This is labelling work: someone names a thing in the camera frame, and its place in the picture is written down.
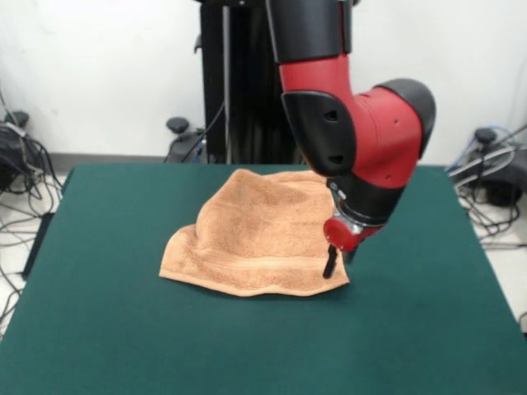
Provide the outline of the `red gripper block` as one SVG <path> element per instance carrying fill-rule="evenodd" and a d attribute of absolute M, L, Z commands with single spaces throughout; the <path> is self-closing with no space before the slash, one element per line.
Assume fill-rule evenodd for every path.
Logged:
<path fill-rule="evenodd" d="M 323 225 L 324 237 L 330 243 L 323 278 L 330 279 L 333 276 L 337 266 L 338 250 L 344 252 L 345 264 L 352 263 L 358 250 L 357 246 L 385 225 L 385 222 L 381 224 L 358 222 L 345 216 L 330 217 Z"/>

